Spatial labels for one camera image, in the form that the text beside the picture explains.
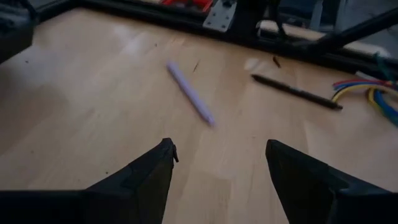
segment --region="light wood grain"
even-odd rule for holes
[[[267,169],[268,139],[397,191],[397,129],[362,94],[330,111],[249,75],[325,97],[352,76],[286,58],[277,68],[272,56],[86,9],[57,16],[0,65],[0,189],[86,188],[171,137],[180,163],[164,223],[287,223]],[[209,106],[215,128],[167,60]]]
[[[291,37],[298,37],[307,40],[318,40],[319,38],[326,35],[324,33],[315,30],[296,27],[289,24],[283,24],[282,26],[286,34]],[[276,33],[278,31],[278,26],[274,21],[261,21],[260,29]],[[390,52],[384,47],[380,47],[373,44],[362,43],[360,42],[360,40],[345,45],[344,49],[368,55],[373,55],[379,52],[380,55],[382,55],[383,57],[391,58]]]

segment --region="yellow wire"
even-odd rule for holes
[[[396,97],[398,97],[398,91],[394,90],[392,88],[386,87],[386,86],[382,86],[382,85],[378,85],[378,84],[360,84],[360,85],[355,85],[355,86],[349,86],[343,90],[341,90],[340,92],[338,92],[331,100],[333,102],[337,102],[338,98],[340,98],[343,94],[351,91],[351,90],[357,90],[360,88],[372,88],[375,90],[383,90],[386,91],[388,93],[391,93],[393,95],[395,95]]]
[[[368,101],[373,106],[373,108],[378,110],[381,114],[384,114],[383,110],[381,109],[381,107],[374,101],[374,91],[375,91],[374,88],[369,89],[369,92],[368,92],[368,95],[367,95]]]

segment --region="lavender marker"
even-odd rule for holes
[[[199,99],[195,90],[189,85],[187,80],[184,78],[181,70],[178,68],[178,65],[175,62],[167,62],[167,68],[169,72],[173,75],[175,81],[177,81],[180,88],[187,95],[191,103],[195,106],[197,111],[200,113],[201,117],[210,124],[210,126],[215,125],[215,121],[213,116],[211,115],[209,109],[206,107],[204,102]]]

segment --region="metal plate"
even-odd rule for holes
[[[235,9],[236,2],[228,7],[223,5],[222,0],[218,0],[217,3],[210,9],[209,15],[203,23],[203,27],[207,29],[218,30],[220,32],[226,32],[231,25]]]

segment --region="black marker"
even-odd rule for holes
[[[260,75],[251,75],[253,79],[261,84],[267,85],[274,87],[278,90],[285,91],[287,93],[293,94],[295,96],[299,96],[301,98],[304,98],[306,100],[309,100],[314,103],[318,103],[319,105],[325,106],[327,108],[333,109],[333,110],[341,110],[343,107],[329,99],[314,95],[312,93],[309,93],[307,91],[299,90],[297,88],[288,86],[284,83],[278,82],[276,80],[272,80],[270,78],[262,77]]]

